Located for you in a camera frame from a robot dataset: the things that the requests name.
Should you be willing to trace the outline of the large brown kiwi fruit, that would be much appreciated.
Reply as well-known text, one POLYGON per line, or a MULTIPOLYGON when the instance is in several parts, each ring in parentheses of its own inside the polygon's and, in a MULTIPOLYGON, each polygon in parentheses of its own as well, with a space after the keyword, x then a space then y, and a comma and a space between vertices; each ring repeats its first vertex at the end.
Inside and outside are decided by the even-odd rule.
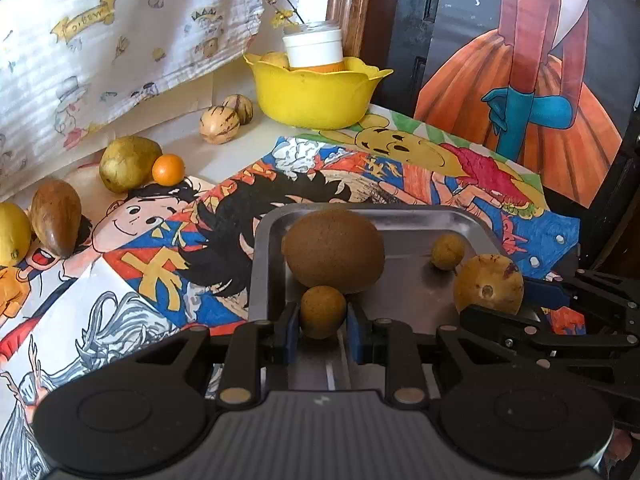
POLYGON ((366 217, 342 208, 300 217, 283 237, 281 252, 300 284, 331 286, 343 294, 369 289, 385 264, 382 234, 366 217))

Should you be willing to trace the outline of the small brown round fruit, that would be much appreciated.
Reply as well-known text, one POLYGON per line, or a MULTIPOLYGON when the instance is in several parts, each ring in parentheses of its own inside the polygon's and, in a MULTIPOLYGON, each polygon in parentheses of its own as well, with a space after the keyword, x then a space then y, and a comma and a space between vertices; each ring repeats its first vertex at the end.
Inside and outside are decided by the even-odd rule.
POLYGON ((465 255, 465 242, 456 233, 442 234, 432 248, 433 266, 442 271, 451 271, 462 261, 465 255))

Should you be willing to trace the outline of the yellow-brown spotted fruit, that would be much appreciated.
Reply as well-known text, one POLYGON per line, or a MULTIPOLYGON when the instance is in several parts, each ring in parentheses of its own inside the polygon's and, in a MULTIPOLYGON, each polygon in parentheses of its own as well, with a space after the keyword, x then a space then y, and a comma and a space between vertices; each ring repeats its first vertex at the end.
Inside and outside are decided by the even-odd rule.
POLYGON ((516 315, 524 298, 524 278, 508 257, 476 255, 457 270, 454 279, 454 307, 479 306, 516 315))

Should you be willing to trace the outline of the metal tray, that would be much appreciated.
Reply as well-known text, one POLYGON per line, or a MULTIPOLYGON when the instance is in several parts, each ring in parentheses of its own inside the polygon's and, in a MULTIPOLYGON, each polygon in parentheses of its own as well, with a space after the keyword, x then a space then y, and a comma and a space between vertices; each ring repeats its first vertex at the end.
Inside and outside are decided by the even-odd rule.
MULTIPOLYGON (((304 286, 288 270, 281 243, 298 218, 318 208, 316 204, 284 206, 270 211, 259 223, 248 303, 251 320, 277 321, 287 304, 302 298, 304 286)), ((350 208, 375 225, 385 245, 380 279, 356 295, 355 301, 369 318, 405 322, 417 333, 431 335, 438 326, 459 319, 452 301, 454 276, 431 264, 432 247, 439 237, 460 235, 466 258, 504 252, 483 221, 459 209, 371 204, 350 208)), ((293 363, 266 367, 262 379, 268 389, 382 389, 384 370, 374 364, 356 364, 349 353, 347 334, 341 330, 326 342, 299 337, 293 363)))

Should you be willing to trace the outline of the colourful cartoon drawing mat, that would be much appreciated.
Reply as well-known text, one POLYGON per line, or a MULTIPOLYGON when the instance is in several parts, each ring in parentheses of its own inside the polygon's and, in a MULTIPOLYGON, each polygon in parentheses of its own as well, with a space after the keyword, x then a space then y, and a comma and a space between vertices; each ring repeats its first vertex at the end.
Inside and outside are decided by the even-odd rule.
POLYGON ((531 278, 578 242, 536 174, 403 114, 372 107, 358 124, 282 136, 219 184, 194 177, 108 195, 96 168, 73 176, 84 198, 72 258, 33 244, 1 272, 1 474, 39 479, 48 464, 32 415, 53 389, 203 324, 228 334, 248 315, 258 223, 296 203, 445 205, 483 221, 531 278))

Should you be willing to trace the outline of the small orange tangerine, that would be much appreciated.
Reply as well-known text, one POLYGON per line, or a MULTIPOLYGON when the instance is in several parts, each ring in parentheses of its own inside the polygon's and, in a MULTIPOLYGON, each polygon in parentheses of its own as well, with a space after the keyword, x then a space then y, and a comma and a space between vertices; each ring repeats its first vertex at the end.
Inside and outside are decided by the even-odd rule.
POLYGON ((175 154, 163 154, 152 166, 153 181, 161 186, 174 186, 181 182, 186 174, 182 158, 175 154))

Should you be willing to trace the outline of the green-yellow round fruit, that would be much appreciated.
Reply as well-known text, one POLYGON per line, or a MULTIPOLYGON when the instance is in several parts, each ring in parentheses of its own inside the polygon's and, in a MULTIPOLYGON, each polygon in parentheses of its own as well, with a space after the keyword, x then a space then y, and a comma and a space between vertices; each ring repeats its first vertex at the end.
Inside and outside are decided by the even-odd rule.
POLYGON ((163 154, 160 144, 142 136, 123 136, 103 152, 99 175, 112 193, 126 193, 152 179, 154 162, 163 154))

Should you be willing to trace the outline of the yellow plastic bowl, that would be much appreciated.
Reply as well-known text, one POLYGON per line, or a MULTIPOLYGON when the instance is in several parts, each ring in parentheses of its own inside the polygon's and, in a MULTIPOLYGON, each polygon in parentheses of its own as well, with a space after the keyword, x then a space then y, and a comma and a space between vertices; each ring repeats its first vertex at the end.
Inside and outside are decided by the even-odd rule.
POLYGON ((380 70, 360 58, 344 58, 340 72, 287 70, 247 53, 257 103, 280 124, 311 130, 338 130, 355 125, 367 113, 376 87, 393 71, 380 70))

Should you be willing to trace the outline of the brown avocado-shaped fruit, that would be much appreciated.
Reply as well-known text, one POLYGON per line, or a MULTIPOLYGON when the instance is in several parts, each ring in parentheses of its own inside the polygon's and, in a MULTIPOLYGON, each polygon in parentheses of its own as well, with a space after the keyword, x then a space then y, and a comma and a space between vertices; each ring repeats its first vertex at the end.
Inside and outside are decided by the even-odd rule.
POLYGON ((68 182, 47 178, 32 196, 30 220, 41 245, 55 256, 68 258, 81 222, 80 197, 68 182))

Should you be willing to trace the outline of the yellow lemon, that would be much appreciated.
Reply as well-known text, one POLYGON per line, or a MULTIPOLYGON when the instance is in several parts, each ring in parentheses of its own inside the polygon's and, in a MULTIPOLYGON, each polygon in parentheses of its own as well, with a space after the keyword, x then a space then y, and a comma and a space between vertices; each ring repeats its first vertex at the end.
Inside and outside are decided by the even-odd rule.
POLYGON ((32 226, 19 206, 0 205, 0 266, 15 266, 28 253, 32 244, 32 226))

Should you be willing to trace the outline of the white and orange cup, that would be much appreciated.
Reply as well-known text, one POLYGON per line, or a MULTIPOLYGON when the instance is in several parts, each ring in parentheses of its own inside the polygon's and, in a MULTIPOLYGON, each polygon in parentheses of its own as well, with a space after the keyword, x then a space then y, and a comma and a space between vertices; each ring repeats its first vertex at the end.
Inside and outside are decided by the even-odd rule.
POLYGON ((342 30, 334 22, 286 26, 283 44, 291 70, 333 73, 345 69, 342 30))

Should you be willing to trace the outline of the orange dress figure poster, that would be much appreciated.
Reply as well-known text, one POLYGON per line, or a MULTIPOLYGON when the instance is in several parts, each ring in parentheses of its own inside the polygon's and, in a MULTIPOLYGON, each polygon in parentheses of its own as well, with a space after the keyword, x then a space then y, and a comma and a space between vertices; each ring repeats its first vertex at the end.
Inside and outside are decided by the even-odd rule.
POLYGON ((588 35, 589 0, 500 0, 497 27, 436 70, 413 116, 589 207, 622 136, 585 82, 588 35))

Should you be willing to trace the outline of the cartoon print white curtain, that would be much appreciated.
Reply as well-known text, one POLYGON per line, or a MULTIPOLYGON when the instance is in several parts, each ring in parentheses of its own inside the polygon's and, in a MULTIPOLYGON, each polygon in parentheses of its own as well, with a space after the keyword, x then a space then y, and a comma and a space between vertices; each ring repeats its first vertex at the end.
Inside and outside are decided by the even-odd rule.
POLYGON ((252 90, 266 0, 1 0, 1 194, 109 136, 252 90))

